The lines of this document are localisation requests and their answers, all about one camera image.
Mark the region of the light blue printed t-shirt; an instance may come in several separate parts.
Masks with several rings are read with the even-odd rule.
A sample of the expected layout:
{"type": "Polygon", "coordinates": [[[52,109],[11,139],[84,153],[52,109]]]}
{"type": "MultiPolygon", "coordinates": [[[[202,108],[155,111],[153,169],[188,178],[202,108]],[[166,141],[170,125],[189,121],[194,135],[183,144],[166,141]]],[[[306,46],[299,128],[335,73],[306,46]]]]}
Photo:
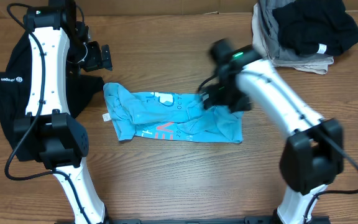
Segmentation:
{"type": "Polygon", "coordinates": [[[243,113],[232,113],[227,106],[205,110],[199,95],[131,93],[119,83],[106,83],[103,93],[119,141],[135,136],[189,142],[243,141],[243,113]]]}

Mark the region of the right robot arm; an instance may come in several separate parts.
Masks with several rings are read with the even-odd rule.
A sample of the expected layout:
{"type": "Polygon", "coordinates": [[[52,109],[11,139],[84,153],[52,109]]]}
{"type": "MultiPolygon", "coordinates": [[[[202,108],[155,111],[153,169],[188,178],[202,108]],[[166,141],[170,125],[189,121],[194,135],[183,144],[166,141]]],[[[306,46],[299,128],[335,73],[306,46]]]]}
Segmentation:
{"type": "Polygon", "coordinates": [[[234,50],[221,39],[209,54],[218,83],[198,87],[204,108],[227,106],[234,113],[250,111],[256,102],[285,138],[279,163],[284,198],[272,215],[248,216],[244,223],[329,223],[329,217],[311,213],[318,195],[344,169],[342,126],[309,107],[251,45],[234,50]]]}

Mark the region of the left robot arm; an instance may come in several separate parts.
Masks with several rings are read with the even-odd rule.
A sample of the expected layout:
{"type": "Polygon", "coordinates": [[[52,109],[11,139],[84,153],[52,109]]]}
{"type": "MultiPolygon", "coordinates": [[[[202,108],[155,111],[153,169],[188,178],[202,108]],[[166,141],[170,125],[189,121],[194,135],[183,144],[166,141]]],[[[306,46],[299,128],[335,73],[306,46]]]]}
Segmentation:
{"type": "Polygon", "coordinates": [[[20,23],[32,47],[32,73],[25,116],[14,122],[20,141],[9,156],[4,172],[14,177],[9,166],[21,149],[46,171],[28,176],[53,175],[72,207],[75,223],[110,223],[107,208],[99,198],[88,170],[89,140],[86,129],[70,114],[67,100],[67,69],[112,70],[108,45],[90,40],[89,27],[78,22],[81,11],[71,0],[49,1],[47,6],[27,6],[20,23]]]}

